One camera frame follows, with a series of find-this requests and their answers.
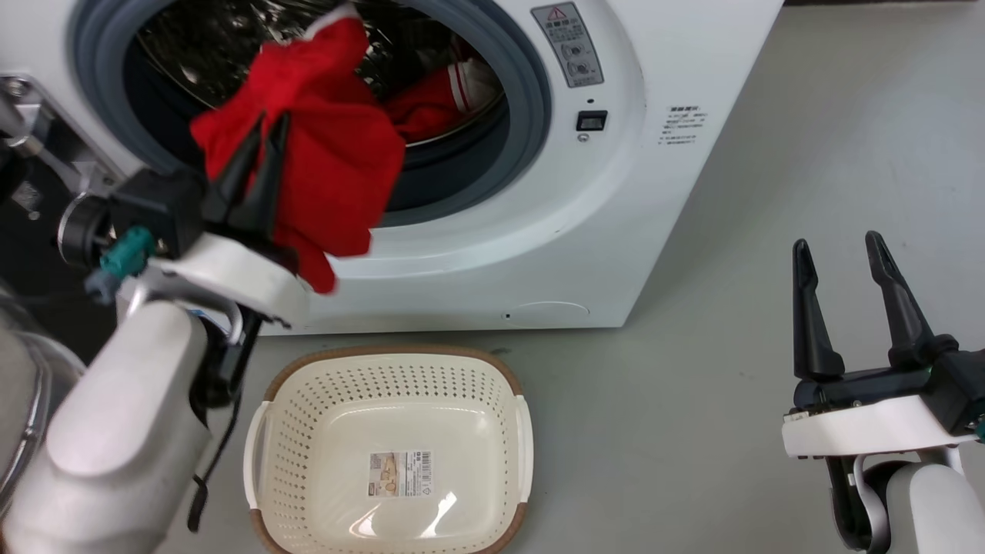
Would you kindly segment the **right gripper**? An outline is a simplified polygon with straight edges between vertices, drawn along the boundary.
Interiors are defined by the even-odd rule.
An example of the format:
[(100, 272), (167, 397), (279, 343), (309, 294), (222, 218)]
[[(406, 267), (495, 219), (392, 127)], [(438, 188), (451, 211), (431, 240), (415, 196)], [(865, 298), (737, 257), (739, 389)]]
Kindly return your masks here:
[(789, 457), (849, 457), (949, 448), (983, 439), (983, 351), (936, 335), (883, 236), (868, 231), (866, 257), (882, 290), (891, 368), (845, 372), (816, 295), (805, 239), (793, 245), (793, 374), (782, 439)]

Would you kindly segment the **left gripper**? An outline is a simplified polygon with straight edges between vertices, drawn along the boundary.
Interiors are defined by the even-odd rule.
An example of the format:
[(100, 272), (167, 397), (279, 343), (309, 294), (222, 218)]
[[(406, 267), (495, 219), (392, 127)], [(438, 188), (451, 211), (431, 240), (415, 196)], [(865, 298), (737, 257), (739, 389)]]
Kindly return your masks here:
[(200, 175), (140, 171), (123, 185), (81, 194), (64, 211), (58, 249), (85, 268), (85, 293), (119, 320), (154, 299), (297, 329), (309, 289), (275, 234), (291, 115), (268, 131), (261, 115), (210, 187)]

